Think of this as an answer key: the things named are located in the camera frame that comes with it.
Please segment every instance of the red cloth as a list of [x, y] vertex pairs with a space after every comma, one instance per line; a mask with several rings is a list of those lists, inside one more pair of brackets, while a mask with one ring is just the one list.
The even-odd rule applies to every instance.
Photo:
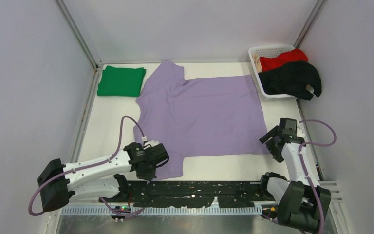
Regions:
[[307, 62], [307, 56], [300, 49], [294, 49], [292, 51], [281, 53], [275, 58], [260, 57], [260, 63], [262, 64], [262, 71], [267, 72], [275, 68], [281, 67], [288, 62], [305, 61]]

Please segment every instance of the gray floor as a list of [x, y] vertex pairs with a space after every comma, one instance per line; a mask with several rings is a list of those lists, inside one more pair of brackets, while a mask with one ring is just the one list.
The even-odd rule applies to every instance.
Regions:
[[[300, 234], [258, 215], [140, 216], [115, 223], [109, 216], [62, 216], [57, 234]], [[330, 213], [325, 234], [337, 234]]]

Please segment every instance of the white table surface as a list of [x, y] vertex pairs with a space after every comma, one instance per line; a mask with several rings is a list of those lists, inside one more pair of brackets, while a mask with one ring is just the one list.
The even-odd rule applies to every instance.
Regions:
[[[177, 63], [184, 67], [185, 79], [206, 77], [229, 77], [248, 75], [249, 63]], [[138, 68], [147, 70], [144, 81], [154, 72], [159, 63], [113, 64], [114, 67]], [[94, 98], [90, 119], [85, 131], [84, 141], [78, 161], [86, 161], [112, 154], [118, 144], [121, 117], [128, 115], [135, 120], [140, 118], [140, 108], [134, 97], [99, 97]], [[264, 121], [269, 131], [279, 124], [280, 118], [287, 117], [301, 120], [295, 99], [262, 101]], [[121, 148], [134, 142], [132, 128], [134, 123], [124, 121]], [[307, 158], [314, 176], [318, 179], [310, 147]], [[271, 155], [224, 155], [200, 156], [184, 159], [184, 175], [168, 180], [260, 180], [266, 172], [275, 172], [289, 178], [286, 164], [277, 163]], [[127, 180], [137, 180], [135, 172], [124, 174]]]

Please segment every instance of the shirt sleeve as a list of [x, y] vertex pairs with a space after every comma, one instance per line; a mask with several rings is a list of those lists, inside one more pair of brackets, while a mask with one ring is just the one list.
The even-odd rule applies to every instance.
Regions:
[[148, 94], [159, 87], [184, 82], [184, 67], [170, 61], [163, 61], [146, 80], [140, 96]]

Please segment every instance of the metal pole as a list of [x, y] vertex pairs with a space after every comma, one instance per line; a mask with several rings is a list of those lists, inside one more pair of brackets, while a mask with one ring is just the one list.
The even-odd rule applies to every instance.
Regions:
[[299, 33], [298, 38], [296, 39], [293, 46], [295, 48], [299, 48], [302, 44], [303, 40], [305, 39], [307, 33], [309, 32], [310, 28], [312, 27], [315, 20], [318, 18], [320, 12], [322, 11], [323, 6], [327, 0], [317, 0], [315, 3], [315, 6], [313, 7], [312, 11], [309, 14], [309, 17], [307, 18], [307, 21], [305, 25], [303, 26], [302, 30]]
[[90, 61], [91, 65], [93, 66], [94, 69], [98, 68], [97, 62], [94, 59], [94, 56], [91, 54], [88, 45], [85, 43], [85, 40], [78, 30], [78, 27], [76, 23], [74, 22], [71, 13], [68, 11], [67, 6], [65, 5], [64, 0], [55, 0], [57, 3], [59, 9], [61, 10], [61, 13], [64, 15], [67, 23], [69, 24], [74, 36], [78, 40], [79, 44], [81, 45], [82, 50], [84, 51], [85, 55], [87, 56], [88, 60]]

